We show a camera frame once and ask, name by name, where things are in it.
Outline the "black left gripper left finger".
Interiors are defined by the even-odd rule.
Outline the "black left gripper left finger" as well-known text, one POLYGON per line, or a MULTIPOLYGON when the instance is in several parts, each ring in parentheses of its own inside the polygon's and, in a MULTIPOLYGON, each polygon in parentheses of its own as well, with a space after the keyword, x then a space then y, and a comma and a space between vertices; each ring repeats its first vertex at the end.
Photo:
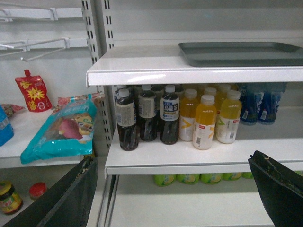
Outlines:
POLYGON ((5 227, 85 227, 98 181, 98 159, 84 158, 5 227))

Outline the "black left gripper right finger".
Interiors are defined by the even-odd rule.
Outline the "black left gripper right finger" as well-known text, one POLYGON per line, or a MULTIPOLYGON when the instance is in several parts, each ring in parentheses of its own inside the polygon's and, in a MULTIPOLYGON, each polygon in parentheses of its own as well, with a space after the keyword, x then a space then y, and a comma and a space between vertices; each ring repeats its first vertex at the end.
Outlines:
POLYGON ((262 204, 276 227, 303 225, 303 177, 256 150, 248 159, 262 204))

